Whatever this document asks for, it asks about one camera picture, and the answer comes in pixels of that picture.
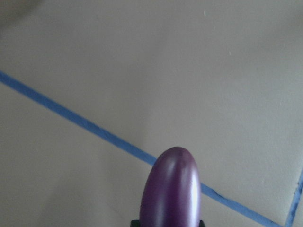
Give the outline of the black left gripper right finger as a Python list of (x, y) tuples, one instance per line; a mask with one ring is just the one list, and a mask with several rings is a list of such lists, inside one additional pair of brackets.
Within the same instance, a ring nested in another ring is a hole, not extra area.
[(205, 227), (205, 224), (202, 220), (200, 220), (200, 227)]

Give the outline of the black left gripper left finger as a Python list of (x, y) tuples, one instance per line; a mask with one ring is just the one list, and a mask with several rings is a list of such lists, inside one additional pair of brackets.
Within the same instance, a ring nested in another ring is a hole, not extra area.
[(140, 220), (131, 220), (131, 227), (140, 227)]

